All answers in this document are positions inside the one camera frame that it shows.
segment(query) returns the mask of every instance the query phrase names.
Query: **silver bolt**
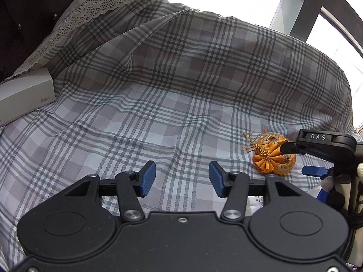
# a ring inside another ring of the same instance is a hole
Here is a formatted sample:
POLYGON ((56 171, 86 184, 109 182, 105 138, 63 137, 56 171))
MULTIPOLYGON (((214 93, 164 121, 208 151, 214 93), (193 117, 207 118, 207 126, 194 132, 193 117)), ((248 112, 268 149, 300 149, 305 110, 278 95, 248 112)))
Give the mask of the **silver bolt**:
POLYGON ((179 221, 180 223, 186 223, 186 222, 188 221, 188 219, 187 219, 187 218, 185 218, 185 217, 180 217, 180 218, 178 218, 178 221, 179 221))
POLYGON ((141 218, 141 213, 137 210, 128 210, 123 215, 129 220, 138 220, 141 218))
POLYGON ((238 210, 226 210, 223 212, 223 215, 230 220, 235 220, 242 216, 241 212, 238 210))

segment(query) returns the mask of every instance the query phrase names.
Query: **plaid tablecloth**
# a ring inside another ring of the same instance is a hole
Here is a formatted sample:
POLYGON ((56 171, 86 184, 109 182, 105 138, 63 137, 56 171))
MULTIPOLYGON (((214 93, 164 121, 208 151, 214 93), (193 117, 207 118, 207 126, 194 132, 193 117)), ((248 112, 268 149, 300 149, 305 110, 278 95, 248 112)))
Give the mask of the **plaid tablecloth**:
MULTIPOLYGON (((342 70, 314 48, 233 17, 167 0, 139 0, 102 14, 53 48, 47 64, 56 102, 0 135, 1 265, 20 262, 21 216, 76 180, 112 178, 155 160, 150 210, 219 212, 208 164, 263 179, 242 132, 295 139, 299 129, 353 132, 342 70)), ((286 179, 307 191, 317 179, 298 156, 286 179)), ((115 197, 104 206, 117 213, 115 197)))

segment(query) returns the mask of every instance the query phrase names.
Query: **blue plastic piece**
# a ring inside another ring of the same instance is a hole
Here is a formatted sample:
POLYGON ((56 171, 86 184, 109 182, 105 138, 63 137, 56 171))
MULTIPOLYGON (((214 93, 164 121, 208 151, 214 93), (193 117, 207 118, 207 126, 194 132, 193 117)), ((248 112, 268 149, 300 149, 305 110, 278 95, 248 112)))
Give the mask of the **blue plastic piece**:
POLYGON ((219 197, 224 197, 225 187, 223 185, 222 175, 218 172, 217 168, 210 162, 208 170, 209 180, 212 183, 216 194, 219 197))
POLYGON ((322 177, 328 173, 324 167, 305 166, 302 168, 301 173, 305 176, 322 177))
POLYGON ((320 192, 319 192, 318 196, 316 197, 316 199, 318 201, 321 201, 321 202, 325 203, 328 193, 329 192, 326 192, 324 190, 320 190, 320 192))
POLYGON ((142 175, 142 181, 140 185, 140 195, 142 197, 148 195, 151 186, 155 181, 156 176, 157 176, 157 166, 156 163, 153 162, 151 166, 148 167, 148 169, 142 175))

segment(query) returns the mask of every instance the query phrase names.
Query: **white box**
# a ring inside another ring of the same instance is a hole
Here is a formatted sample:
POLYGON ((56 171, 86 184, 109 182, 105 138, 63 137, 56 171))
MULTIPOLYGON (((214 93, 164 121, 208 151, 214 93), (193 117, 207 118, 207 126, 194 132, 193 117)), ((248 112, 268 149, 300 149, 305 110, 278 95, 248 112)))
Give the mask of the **white box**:
POLYGON ((56 100, 46 67, 0 85, 0 127, 56 100))

